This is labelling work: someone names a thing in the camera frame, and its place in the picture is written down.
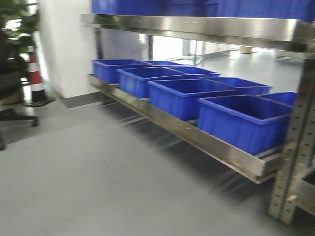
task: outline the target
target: metal shelving unit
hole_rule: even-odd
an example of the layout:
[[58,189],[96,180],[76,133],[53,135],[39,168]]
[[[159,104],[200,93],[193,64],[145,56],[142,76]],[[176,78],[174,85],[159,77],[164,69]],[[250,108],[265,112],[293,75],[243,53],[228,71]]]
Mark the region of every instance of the metal shelving unit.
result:
[[246,153],[192,124],[177,119],[94,76],[90,82],[106,96],[146,116],[255,183],[277,175],[269,213],[290,223],[294,209],[315,214],[312,159],[315,147],[315,28],[300,20],[219,17],[82,15],[96,29],[123,30],[205,42],[304,53],[305,67],[282,153]]

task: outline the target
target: reflective stripe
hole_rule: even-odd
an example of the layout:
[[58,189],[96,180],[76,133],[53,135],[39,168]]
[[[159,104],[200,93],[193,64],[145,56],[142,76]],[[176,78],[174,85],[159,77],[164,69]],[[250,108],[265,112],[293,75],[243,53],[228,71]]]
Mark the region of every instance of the reflective stripe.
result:
[[38,68],[37,68],[37,63],[29,63],[29,72],[36,72],[38,71]]
[[37,85],[31,85],[31,90],[32,91],[41,91],[44,90],[44,85],[42,84],[37,84]]
[[33,53],[30,54],[30,63],[36,63],[36,58],[35,55],[33,55]]
[[38,71],[30,72],[30,81],[32,85],[41,84],[43,82]]

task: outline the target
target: wall baseboard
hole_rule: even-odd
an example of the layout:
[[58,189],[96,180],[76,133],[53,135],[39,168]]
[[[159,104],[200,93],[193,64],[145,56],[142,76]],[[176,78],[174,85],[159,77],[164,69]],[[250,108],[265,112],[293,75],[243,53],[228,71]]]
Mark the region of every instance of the wall baseboard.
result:
[[70,98],[60,96],[60,100],[67,108],[74,108],[100,101],[99,94],[100,92],[94,92]]

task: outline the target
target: floor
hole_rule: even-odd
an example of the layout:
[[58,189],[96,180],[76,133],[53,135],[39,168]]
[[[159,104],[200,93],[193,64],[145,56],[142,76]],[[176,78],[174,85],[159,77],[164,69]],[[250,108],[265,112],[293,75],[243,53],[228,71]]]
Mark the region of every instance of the floor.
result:
[[[271,52],[204,63],[224,75],[294,90],[301,63]],[[314,236],[299,210],[273,220],[273,181],[256,185],[120,104],[23,108],[0,152],[2,236]]]

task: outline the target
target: chair leg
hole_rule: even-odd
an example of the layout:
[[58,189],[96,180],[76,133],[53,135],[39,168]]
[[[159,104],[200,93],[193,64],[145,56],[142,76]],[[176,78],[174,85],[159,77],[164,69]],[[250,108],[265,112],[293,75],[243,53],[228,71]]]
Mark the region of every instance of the chair leg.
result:
[[15,114],[16,113],[12,108],[0,111],[0,115],[15,115]]
[[39,119],[36,116],[23,116],[23,115],[16,115],[16,114],[13,114],[13,115],[0,114],[0,121],[13,121],[13,120],[33,120],[32,126],[33,127],[39,126]]
[[5,145],[5,142],[4,142],[4,140],[3,140],[2,133],[1,133],[1,131],[0,131],[0,151],[5,150],[5,148],[6,148],[6,145]]

